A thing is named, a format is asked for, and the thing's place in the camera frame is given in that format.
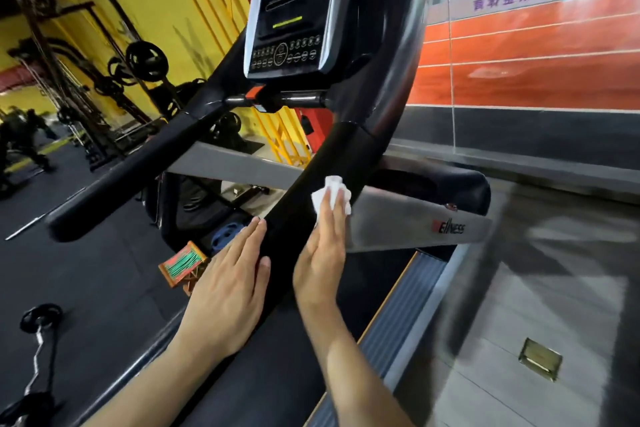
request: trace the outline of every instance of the treadmill belt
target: treadmill belt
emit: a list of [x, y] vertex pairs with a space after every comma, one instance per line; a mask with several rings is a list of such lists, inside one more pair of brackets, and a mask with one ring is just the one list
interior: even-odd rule
[[[415, 250], [348, 255], [338, 305], [349, 331], [364, 333]], [[196, 393], [175, 424], [301, 427], [325, 391], [293, 293], [273, 310], [227, 370]]]

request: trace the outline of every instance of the black rubber floor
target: black rubber floor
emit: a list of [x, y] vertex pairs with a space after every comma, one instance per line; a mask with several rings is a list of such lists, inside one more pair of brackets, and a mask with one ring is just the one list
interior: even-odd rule
[[130, 365], [186, 296], [158, 271], [172, 253], [135, 201], [75, 243], [53, 242], [42, 223], [4, 241], [100, 175], [70, 145], [51, 160], [57, 172], [0, 201], [0, 409], [21, 397], [33, 371], [36, 342], [18, 327], [22, 312], [55, 302], [66, 312], [54, 380], [54, 395], [65, 402], [54, 425], [62, 426]]

